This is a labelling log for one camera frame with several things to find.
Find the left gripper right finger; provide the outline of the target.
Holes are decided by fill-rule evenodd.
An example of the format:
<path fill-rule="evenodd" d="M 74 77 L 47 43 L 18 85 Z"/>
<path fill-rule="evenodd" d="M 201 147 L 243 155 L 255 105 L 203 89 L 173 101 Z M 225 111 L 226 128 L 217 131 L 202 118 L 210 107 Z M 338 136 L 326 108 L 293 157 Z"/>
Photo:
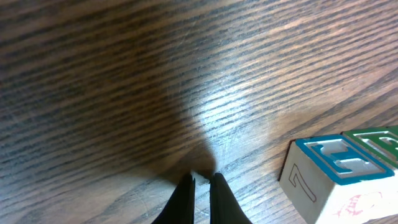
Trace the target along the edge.
<path fill-rule="evenodd" d="M 210 180 L 210 223 L 251 224 L 221 173 Z"/>

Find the dotted pattern wooden block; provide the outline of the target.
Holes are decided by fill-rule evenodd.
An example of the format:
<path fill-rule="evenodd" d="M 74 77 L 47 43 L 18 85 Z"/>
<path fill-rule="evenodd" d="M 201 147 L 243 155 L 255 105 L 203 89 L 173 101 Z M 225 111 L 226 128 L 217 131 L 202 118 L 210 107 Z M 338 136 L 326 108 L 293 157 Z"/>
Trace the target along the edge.
<path fill-rule="evenodd" d="M 342 135 L 397 173 L 397 125 L 354 129 Z"/>

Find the brown animal wooden block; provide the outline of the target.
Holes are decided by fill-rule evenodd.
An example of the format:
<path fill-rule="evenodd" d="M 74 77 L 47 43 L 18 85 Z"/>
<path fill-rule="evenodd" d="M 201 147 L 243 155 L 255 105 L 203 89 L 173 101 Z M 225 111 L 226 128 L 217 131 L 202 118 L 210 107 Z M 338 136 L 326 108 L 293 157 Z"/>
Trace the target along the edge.
<path fill-rule="evenodd" d="M 397 173 L 332 134 L 290 143 L 279 184 L 306 223 L 364 223 L 397 214 Z"/>

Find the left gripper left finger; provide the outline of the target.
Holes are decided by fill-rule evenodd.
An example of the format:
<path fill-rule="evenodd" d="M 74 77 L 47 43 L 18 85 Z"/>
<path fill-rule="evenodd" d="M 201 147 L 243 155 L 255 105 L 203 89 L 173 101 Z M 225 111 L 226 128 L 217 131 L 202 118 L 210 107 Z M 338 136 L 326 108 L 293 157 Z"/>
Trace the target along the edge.
<path fill-rule="evenodd" d="M 185 174 L 152 224 L 193 224 L 195 179 Z"/>

